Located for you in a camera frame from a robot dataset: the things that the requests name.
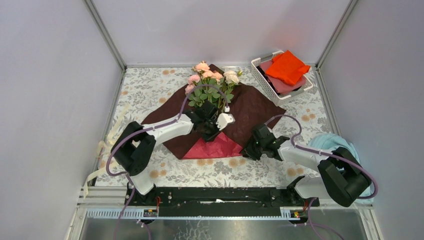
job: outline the bouquet of flowers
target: bouquet of flowers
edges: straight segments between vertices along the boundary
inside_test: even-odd
[[[197,85],[209,84],[220,89],[225,95],[228,103],[231,102],[234,95],[232,94],[234,88],[239,84],[239,76],[242,72],[239,71],[226,71],[223,75],[219,72],[210,71],[210,68],[206,62],[202,61],[192,68],[194,75],[188,78],[188,86],[185,88],[185,94],[188,94]],[[191,94],[188,98],[188,103],[191,107],[200,107],[205,101],[209,101],[218,109],[224,110],[225,100],[223,96],[213,87],[204,86],[194,90],[194,94]]]

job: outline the orange cloth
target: orange cloth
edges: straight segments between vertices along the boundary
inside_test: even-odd
[[[301,77],[309,72],[311,66],[305,65],[290,51],[286,51],[272,59],[273,64],[266,70],[265,74],[279,79],[284,83],[294,86]]]

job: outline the flower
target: flower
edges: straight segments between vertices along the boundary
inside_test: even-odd
[[[200,76],[197,75],[197,74],[191,75],[188,78],[188,84],[190,84],[190,85],[193,84],[193,83],[198,83],[198,82],[200,82]]]
[[[224,76],[225,76],[225,82],[227,84],[239,84],[240,80],[239,77],[237,77],[237,73],[235,71],[226,71],[224,72]]]
[[[185,94],[189,94],[191,90],[193,90],[195,86],[193,84],[189,84],[185,87]]]
[[[197,64],[194,69],[197,71],[208,71],[210,68],[206,62],[202,61],[201,63]]]
[[[213,77],[215,77],[217,82],[219,82],[223,78],[223,76],[219,72],[214,72]]]
[[[207,70],[201,76],[205,79],[205,78],[211,78],[212,76],[215,76],[215,75],[213,72]]]

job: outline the white plastic basket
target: white plastic basket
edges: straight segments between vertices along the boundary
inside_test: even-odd
[[[266,95],[268,95],[269,99],[276,105],[276,106],[280,106],[282,104],[284,104],[287,101],[290,101],[292,99],[294,99],[295,97],[300,97],[302,96],[306,91],[308,91],[309,89],[311,89],[314,85],[312,84],[311,80],[303,75],[302,78],[306,79],[306,83],[299,88],[299,90],[297,91],[292,91],[288,94],[281,94],[278,95],[274,89],[271,87],[270,83],[264,78],[264,76],[262,76],[262,74],[259,72],[259,70],[256,68],[257,66],[259,66],[259,64],[270,60],[271,58],[282,54],[283,51],[276,51],[273,52],[272,55],[267,56],[267,57],[263,57],[263,58],[256,58],[254,60],[251,61],[251,72],[254,76],[254,78],[256,79],[256,81],[259,83],[259,85],[262,87],[262,89],[265,91]]]

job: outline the robotic arm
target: robotic arm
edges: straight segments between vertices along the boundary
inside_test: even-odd
[[[370,186],[370,178],[346,162],[321,155],[330,153],[360,166],[344,147],[333,152],[320,149],[316,149],[316,152],[295,148],[288,137],[276,138],[265,124],[252,129],[252,137],[241,151],[245,157],[253,160],[259,160],[262,154],[266,154],[269,158],[293,162],[319,172],[320,177],[306,176],[295,183],[296,192],[304,199],[333,199],[341,206],[349,207]]]
[[[218,114],[218,112],[218,108],[206,101],[200,108],[194,111],[185,111],[178,121],[161,128],[155,129],[155,126],[169,123],[177,116],[154,124],[140,125],[133,121],[125,128],[112,149],[115,149],[119,142],[136,131],[147,128],[153,128],[153,130],[131,138],[116,151],[114,157],[126,170],[138,192],[141,195],[146,195],[154,187],[148,172],[144,171],[149,164],[154,147],[175,137],[187,135],[192,131],[200,133],[206,142],[213,141],[222,129],[228,124],[234,123],[231,114],[224,112]]]

